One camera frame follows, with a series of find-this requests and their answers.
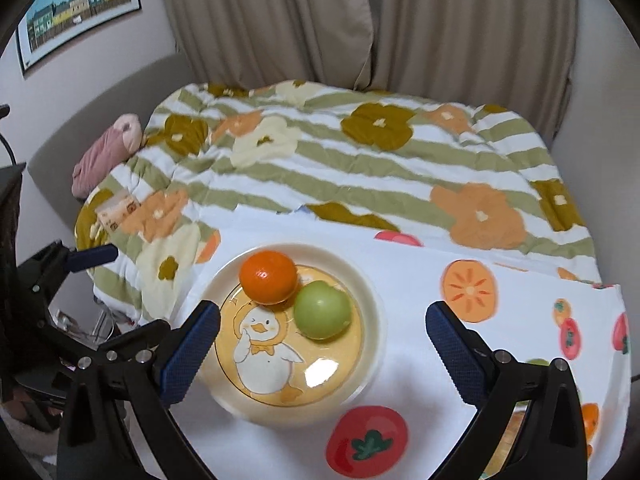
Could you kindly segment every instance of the yellow plate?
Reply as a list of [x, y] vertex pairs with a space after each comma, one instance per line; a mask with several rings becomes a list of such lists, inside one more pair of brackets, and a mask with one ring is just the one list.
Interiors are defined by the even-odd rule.
[[[312, 341], [298, 332], [292, 301], [276, 307], [250, 301], [238, 273], [262, 250], [292, 258], [302, 285], [323, 280], [344, 290], [353, 309], [348, 329]], [[371, 382], [382, 358], [386, 324], [378, 295], [362, 274], [324, 249], [279, 244], [247, 251], [213, 277], [204, 299], [220, 306], [222, 323], [200, 379], [227, 411], [257, 424], [301, 426], [334, 415]]]

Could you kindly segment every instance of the gray headboard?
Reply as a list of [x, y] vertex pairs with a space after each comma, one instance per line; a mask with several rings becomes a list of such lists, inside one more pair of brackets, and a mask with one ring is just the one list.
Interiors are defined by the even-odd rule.
[[84, 152], [120, 115], [137, 114], [144, 127], [160, 101], [193, 82], [193, 73], [182, 54], [158, 60], [95, 98], [36, 152], [29, 161], [29, 173], [71, 230], [81, 207], [71, 194], [72, 171]]

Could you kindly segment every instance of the duck beak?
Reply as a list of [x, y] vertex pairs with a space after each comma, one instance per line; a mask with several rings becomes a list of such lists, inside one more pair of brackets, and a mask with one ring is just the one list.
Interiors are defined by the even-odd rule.
[[256, 323], [254, 325], [251, 325], [251, 328], [258, 334], [264, 334], [265, 332], [267, 332], [267, 329], [264, 327], [262, 323]]

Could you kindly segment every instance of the wall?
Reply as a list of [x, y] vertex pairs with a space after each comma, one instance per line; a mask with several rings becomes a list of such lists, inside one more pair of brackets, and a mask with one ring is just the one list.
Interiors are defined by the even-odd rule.
[[[18, 160], [29, 160], [69, 117], [127, 75], [175, 51], [162, 0], [140, 0], [142, 10], [96, 28], [55, 51], [23, 78], [15, 38], [0, 57], [0, 103], [11, 114], [0, 131]], [[8, 158], [0, 155], [0, 164]], [[17, 256], [23, 260], [55, 239], [74, 238], [24, 173]], [[92, 324], [92, 284], [84, 274], [70, 276], [56, 306]]]
[[640, 346], [640, 48], [608, 0], [579, 3], [574, 92], [552, 154]]

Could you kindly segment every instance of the pink pillow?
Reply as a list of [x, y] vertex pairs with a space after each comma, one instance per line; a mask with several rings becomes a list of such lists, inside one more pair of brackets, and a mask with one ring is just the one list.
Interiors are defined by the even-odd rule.
[[74, 168], [71, 193], [85, 199], [109, 172], [127, 160], [142, 142], [142, 128], [137, 115], [118, 118], [87, 150]]

